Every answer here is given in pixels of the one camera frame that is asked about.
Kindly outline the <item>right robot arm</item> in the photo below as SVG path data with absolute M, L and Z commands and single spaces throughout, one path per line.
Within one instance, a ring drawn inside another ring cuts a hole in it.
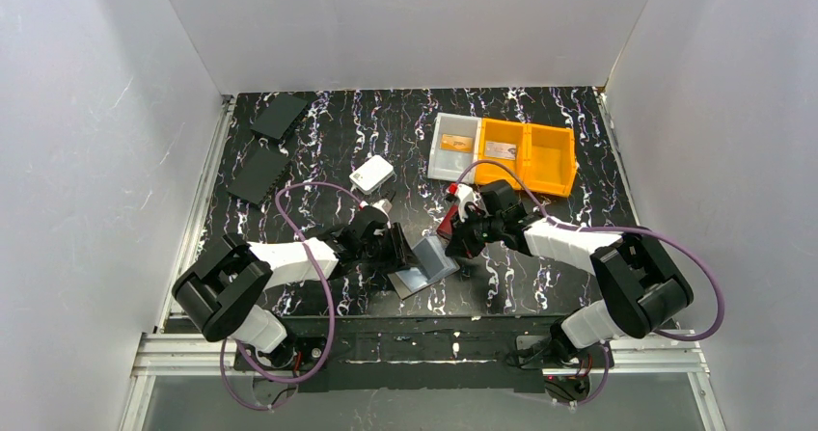
M 450 212 L 438 228 L 447 256 L 471 258 L 500 242 L 525 256 L 549 258 L 595 277 L 601 300 L 550 328 L 547 352 L 567 357 L 597 343 L 643 338 L 688 307 L 694 294 L 659 240 L 642 233 L 575 231 L 527 210 L 498 180 L 478 190 L 447 189 Z

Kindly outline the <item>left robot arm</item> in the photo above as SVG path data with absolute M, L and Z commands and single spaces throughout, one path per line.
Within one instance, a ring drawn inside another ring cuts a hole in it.
M 270 354 L 287 332 L 258 303 L 267 289 L 331 280 L 359 266 L 388 274 L 416 261 L 400 224 L 367 205 L 348 224 L 313 233 L 304 243 L 248 242 L 228 233 L 177 278 L 172 295 L 207 341 L 232 338 Z

